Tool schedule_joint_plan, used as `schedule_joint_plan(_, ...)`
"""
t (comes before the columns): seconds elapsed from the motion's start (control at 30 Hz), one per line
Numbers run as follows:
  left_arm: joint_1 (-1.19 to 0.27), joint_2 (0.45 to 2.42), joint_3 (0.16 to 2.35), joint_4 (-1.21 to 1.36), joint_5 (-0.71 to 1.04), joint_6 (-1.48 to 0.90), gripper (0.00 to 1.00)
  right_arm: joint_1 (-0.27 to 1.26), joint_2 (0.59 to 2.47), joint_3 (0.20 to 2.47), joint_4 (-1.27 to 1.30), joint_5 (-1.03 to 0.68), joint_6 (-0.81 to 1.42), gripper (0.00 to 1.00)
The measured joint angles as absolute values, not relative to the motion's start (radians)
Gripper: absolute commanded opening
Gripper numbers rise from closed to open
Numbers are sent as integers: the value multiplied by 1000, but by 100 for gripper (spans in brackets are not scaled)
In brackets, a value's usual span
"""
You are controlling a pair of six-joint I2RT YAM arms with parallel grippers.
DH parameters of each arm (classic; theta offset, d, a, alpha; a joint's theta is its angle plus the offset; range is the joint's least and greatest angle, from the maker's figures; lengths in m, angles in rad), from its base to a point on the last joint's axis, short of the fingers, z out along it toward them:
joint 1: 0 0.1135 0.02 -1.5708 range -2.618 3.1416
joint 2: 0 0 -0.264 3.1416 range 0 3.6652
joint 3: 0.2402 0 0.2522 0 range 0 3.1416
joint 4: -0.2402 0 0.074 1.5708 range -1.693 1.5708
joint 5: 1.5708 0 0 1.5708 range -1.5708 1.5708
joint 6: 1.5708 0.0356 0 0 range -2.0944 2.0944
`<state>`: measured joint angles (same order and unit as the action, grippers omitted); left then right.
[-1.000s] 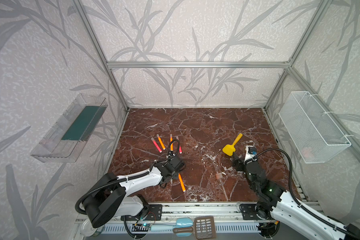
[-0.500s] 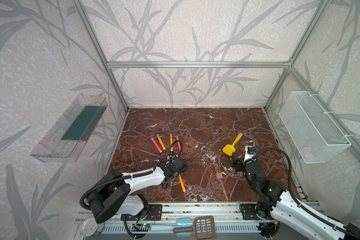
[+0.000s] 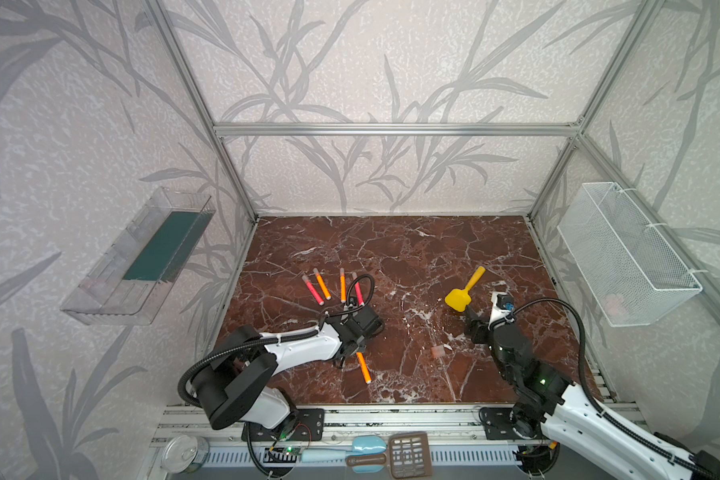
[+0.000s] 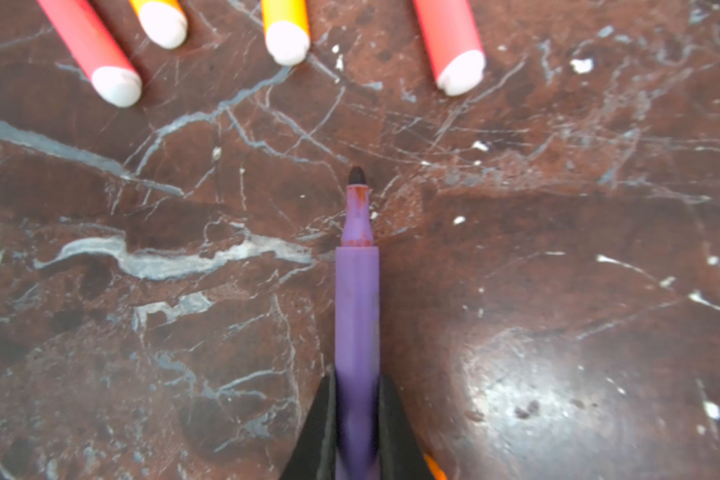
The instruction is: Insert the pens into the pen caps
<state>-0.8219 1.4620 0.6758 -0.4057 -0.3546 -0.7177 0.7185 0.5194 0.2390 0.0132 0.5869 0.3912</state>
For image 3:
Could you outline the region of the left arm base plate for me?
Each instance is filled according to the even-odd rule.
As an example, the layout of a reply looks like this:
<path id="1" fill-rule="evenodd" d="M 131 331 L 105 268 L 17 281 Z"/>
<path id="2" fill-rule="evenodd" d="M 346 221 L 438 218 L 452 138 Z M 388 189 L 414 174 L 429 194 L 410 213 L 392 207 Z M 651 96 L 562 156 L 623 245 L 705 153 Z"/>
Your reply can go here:
<path id="1" fill-rule="evenodd" d="M 326 411 L 322 408 L 299 409 L 274 429 L 251 424 L 242 433 L 242 440 L 252 442 L 314 442 L 323 437 Z"/>

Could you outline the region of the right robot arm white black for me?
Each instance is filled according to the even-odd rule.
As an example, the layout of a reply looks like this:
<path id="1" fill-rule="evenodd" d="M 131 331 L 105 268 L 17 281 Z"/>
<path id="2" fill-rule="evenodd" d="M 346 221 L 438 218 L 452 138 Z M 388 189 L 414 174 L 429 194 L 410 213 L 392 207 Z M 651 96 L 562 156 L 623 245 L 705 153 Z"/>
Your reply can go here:
<path id="1" fill-rule="evenodd" d="M 720 461 L 654 435 L 592 393 L 586 382 L 586 343 L 579 343 L 578 383 L 537 358 L 516 323 L 518 310 L 493 309 L 488 318 L 466 307 L 465 334 L 487 347 L 518 397 L 510 425 L 523 438 L 561 443 L 617 479 L 720 479 Z"/>

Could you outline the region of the red capped pen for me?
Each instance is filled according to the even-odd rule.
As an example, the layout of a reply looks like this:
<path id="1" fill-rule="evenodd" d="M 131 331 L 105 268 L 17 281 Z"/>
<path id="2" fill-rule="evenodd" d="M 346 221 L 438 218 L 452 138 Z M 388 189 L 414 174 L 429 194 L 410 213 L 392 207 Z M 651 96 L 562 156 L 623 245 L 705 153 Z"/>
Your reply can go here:
<path id="1" fill-rule="evenodd" d="M 358 274 L 356 272 L 352 272 L 353 288 L 354 288 L 354 291 L 356 294 L 357 304 L 359 306 L 363 306 L 365 304 L 365 302 L 364 302 L 362 289 L 361 289 L 358 278 L 359 278 Z"/>

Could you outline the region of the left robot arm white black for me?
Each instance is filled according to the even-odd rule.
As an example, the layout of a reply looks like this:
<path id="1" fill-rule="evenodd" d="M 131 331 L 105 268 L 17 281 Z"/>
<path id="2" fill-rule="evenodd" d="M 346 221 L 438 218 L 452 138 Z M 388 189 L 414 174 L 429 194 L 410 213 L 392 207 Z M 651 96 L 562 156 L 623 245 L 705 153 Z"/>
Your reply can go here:
<path id="1" fill-rule="evenodd" d="M 313 362 L 341 368 L 383 330 L 383 320 L 368 305 L 326 313 L 315 326 L 284 333 L 244 325 L 181 375 L 177 393 L 202 409 L 214 430 L 243 422 L 247 431 L 257 425 L 283 438 L 296 429 L 300 411 L 270 380 Z"/>

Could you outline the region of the clear pen cap pair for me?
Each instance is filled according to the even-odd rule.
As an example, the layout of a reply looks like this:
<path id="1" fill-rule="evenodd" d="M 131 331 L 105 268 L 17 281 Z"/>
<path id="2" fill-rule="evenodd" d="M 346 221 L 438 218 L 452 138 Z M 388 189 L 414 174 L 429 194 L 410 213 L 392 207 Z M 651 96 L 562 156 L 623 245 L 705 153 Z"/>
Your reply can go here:
<path id="1" fill-rule="evenodd" d="M 443 345 L 437 345 L 431 348 L 431 354 L 435 359 L 441 358 L 446 354 L 445 347 Z"/>

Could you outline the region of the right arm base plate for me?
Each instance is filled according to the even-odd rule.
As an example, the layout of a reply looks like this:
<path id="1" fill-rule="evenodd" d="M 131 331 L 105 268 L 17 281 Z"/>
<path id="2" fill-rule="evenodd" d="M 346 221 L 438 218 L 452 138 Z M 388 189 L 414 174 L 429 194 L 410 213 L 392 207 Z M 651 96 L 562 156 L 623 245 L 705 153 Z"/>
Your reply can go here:
<path id="1" fill-rule="evenodd" d="M 481 407 L 478 419 L 488 440 L 534 440 L 540 436 L 538 422 L 515 407 Z"/>

